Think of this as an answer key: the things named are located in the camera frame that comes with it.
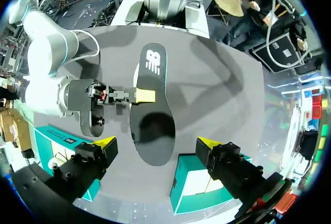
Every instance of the shoe insole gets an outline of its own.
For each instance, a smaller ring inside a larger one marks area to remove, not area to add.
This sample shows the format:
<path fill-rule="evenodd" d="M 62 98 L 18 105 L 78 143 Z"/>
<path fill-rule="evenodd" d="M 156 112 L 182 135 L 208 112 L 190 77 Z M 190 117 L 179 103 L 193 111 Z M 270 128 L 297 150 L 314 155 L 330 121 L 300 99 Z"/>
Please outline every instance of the shoe insole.
<path fill-rule="evenodd" d="M 140 157 L 162 166 L 175 147 L 175 123 L 166 98 L 167 52 L 160 44 L 144 46 L 139 61 L 137 87 L 155 91 L 156 101 L 132 105 L 131 135 Z"/>

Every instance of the red component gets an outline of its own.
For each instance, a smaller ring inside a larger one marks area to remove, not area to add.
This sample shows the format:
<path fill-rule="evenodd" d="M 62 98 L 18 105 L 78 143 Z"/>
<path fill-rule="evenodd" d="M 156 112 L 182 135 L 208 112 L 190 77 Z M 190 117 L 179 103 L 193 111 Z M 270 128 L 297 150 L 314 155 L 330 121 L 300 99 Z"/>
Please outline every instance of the red component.
<path fill-rule="evenodd" d="M 320 119 L 322 116 L 322 107 L 320 105 L 312 106 L 312 119 Z"/>
<path fill-rule="evenodd" d="M 101 99 L 104 101 L 105 98 L 106 98 L 107 94 L 106 94 L 106 91 L 102 91 L 102 96 L 101 96 Z"/>
<path fill-rule="evenodd" d="M 312 97 L 312 104 L 313 105 L 320 105 L 321 101 L 322 101 L 322 95 Z"/>
<path fill-rule="evenodd" d="M 283 215 L 287 212 L 287 210 L 289 210 L 297 198 L 297 195 L 286 192 L 283 198 L 280 199 L 280 201 L 275 206 L 275 209 Z"/>
<path fill-rule="evenodd" d="M 255 203 L 253 204 L 252 207 L 250 207 L 248 209 L 248 211 L 254 211 L 254 210 L 259 210 L 261 209 L 265 204 L 265 201 L 262 198 L 257 198 L 257 200 L 255 201 Z"/>

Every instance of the white label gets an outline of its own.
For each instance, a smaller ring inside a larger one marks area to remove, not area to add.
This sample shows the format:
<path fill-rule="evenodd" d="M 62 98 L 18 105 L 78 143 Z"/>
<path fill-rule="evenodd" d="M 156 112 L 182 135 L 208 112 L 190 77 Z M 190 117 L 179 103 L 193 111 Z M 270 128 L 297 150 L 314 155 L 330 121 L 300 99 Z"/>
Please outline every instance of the white label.
<path fill-rule="evenodd" d="M 273 43 L 273 47 L 274 47 L 275 49 L 278 49 L 278 48 L 279 48 L 279 45 L 278 45 L 276 42 L 274 42 L 274 43 Z"/>
<path fill-rule="evenodd" d="M 271 19 L 271 16 L 273 17 L 272 19 L 272 23 L 271 23 L 271 26 L 274 25 L 276 23 L 276 21 L 278 21 L 278 17 L 272 13 L 271 11 L 267 14 L 266 17 L 263 18 L 263 21 L 265 24 L 267 24 L 267 26 L 270 26 L 270 19 Z"/>
<path fill-rule="evenodd" d="M 284 55 L 285 55 L 286 57 L 290 57 L 290 56 L 292 56 L 292 54 L 291 54 L 291 52 L 289 51 L 289 49 L 284 50 L 283 53 L 284 53 Z"/>
<path fill-rule="evenodd" d="M 148 50 L 146 54 L 146 68 L 151 70 L 157 75 L 160 75 L 160 54 L 158 52 L 153 52 L 152 50 Z"/>

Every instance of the teal box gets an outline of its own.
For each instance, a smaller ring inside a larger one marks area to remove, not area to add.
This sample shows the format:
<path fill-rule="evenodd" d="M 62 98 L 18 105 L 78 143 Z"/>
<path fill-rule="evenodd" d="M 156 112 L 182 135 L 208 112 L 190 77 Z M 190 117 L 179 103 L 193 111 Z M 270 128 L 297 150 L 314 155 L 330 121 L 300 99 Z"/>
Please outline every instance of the teal box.
<path fill-rule="evenodd" d="M 82 142 L 90 143 L 89 140 L 84 140 L 79 137 L 73 136 L 53 126 L 35 128 L 35 137 L 41 166 L 50 175 L 53 175 L 53 171 L 48 168 L 48 162 L 51 158 L 54 157 L 54 147 L 52 147 L 52 142 L 64 146 L 71 151 L 74 151 L 74 148 Z M 94 180 L 94 182 L 82 198 L 87 201 L 93 201 L 99 188 L 100 180 Z"/>
<path fill-rule="evenodd" d="M 194 154 L 178 157 L 170 201 L 174 214 L 204 210 L 233 199 L 220 181 L 213 181 L 199 158 Z"/>

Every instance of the gray table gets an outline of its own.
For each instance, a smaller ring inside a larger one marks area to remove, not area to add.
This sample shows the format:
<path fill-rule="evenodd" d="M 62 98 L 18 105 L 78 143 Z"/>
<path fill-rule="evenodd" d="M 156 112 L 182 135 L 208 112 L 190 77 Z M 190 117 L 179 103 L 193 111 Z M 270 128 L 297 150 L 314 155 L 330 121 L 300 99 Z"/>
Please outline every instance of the gray table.
<path fill-rule="evenodd" d="M 106 126 L 100 138 L 116 136 L 118 156 L 101 181 L 101 194 L 129 202 L 168 203 L 178 155 L 194 153 L 198 136 L 232 141 L 254 161 L 264 118 L 259 62 L 218 42 L 165 28 L 106 26 L 89 31 L 99 41 L 101 58 L 70 63 L 60 68 L 59 75 L 95 78 L 115 88 L 131 87 L 141 49 L 148 43 L 160 43 L 168 53 L 166 93 L 176 126 L 171 160 L 153 167 L 140 158 L 133 144 L 129 108 L 106 107 Z M 90 38 L 81 40 L 79 54 L 95 52 Z M 59 118 L 36 113 L 34 122 L 36 127 L 50 124 L 83 136 L 77 115 Z"/>

